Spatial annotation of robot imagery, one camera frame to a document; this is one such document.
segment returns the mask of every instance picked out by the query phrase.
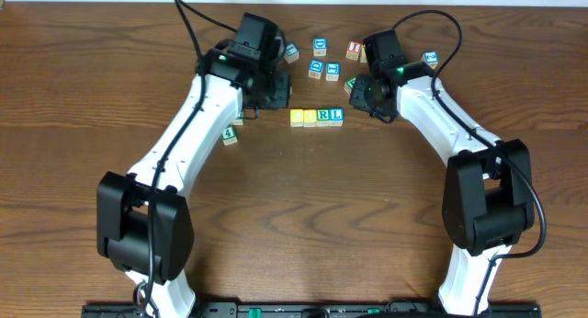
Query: toy block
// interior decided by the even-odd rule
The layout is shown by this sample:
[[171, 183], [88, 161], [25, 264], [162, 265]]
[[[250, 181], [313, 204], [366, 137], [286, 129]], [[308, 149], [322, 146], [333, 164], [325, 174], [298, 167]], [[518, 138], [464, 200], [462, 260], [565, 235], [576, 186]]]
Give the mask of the toy block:
[[286, 53], [284, 53], [284, 59], [286, 60], [286, 62], [292, 63], [296, 61], [299, 57], [300, 50], [298, 49], [298, 47], [296, 47], [294, 42], [289, 43], [288, 46], [286, 46]]
[[316, 109], [304, 110], [304, 127], [316, 127]]
[[322, 61], [312, 60], [311, 66], [309, 66], [309, 77], [314, 79], [321, 79], [323, 66], [324, 63]]
[[316, 126], [317, 127], [331, 126], [331, 121], [329, 119], [329, 109], [316, 110]]
[[339, 80], [339, 73], [341, 72], [341, 64], [337, 62], [328, 62], [327, 63], [327, 81], [337, 81]]
[[304, 110], [291, 109], [290, 110], [290, 126], [302, 127], [304, 126]]
[[353, 90], [353, 85], [356, 84], [356, 78], [355, 77], [351, 77], [349, 79], [347, 79], [347, 81], [345, 82], [345, 92], [347, 93], [347, 95], [350, 97], [351, 96], [351, 91]]
[[239, 117], [232, 121], [232, 125], [243, 125], [243, 112], [239, 113]]
[[357, 61], [360, 52], [361, 43], [357, 41], [349, 41], [349, 45], [347, 46], [347, 54], [345, 55], [345, 57], [350, 60]]
[[329, 120], [331, 126], [343, 126], [343, 108], [332, 108], [329, 110]]
[[229, 125], [229, 127], [222, 132], [222, 143], [224, 143], [224, 145], [237, 143], [237, 133], [232, 125]]
[[361, 56], [359, 57], [360, 62], [368, 62], [368, 57], [366, 57], [366, 45], [361, 45]]
[[327, 55], [327, 39], [326, 38], [316, 38], [312, 42], [312, 50], [314, 51], [314, 56], [326, 56]]
[[423, 54], [421, 61], [424, 61], [427, 65], [431, 67], [431, 69], [435, 69], [435, 67], [439, 64], [439, 57], [437, 53], [434, 51], [428, 51]]

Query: row of blocks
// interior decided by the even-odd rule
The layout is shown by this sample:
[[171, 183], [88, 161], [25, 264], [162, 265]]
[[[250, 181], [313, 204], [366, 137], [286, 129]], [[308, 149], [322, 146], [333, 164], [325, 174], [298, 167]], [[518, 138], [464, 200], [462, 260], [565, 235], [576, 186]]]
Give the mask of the row of blocks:
[[343, 126], [344, 119], [343, 108], [292, 109], [290, 111], [291, 127]]

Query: table surface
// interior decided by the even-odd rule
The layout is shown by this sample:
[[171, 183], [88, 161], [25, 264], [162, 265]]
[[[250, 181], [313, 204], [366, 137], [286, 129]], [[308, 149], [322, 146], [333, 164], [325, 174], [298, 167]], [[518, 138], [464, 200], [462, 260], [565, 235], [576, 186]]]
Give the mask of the table surface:
[[[290, 128], [262, 111], [217, 143], [190, 197], [193, 289], [241, 301], [431, 298], [452, 243], [441, 218], [445, 168], [404, 120], [386, 125], [347, 103], [368, 71], [350, 40], [417, 6], [198, 5], [237, 27], [270, 18], [300, 47], [283, 63], [292, 108], [345, 108], [343, 128]], [[464, 31], [442, 75], [482, 126], [531, 152], [548, 240], [504, 262], [493, 301], [538, 301], [545, 317], [588, 312], [588, 9], [441, 7]], [[191, 17], [204, 50], [231, 32]], [[447, 58], [456, 31], [424, 16], [399, 28], [411, 60]], [[329, 39], [336, 83], [308, 77], [311, 39]], [[195, 55], [173, 4], [18, 4], [0, 11], [0, 315], [79, 316], [87, 302], [130, 301], [133, 285], [96, 252], [96, 186], [125, 173], [182, 105]], [[538, 227], [514, 252], [530, 248]]]

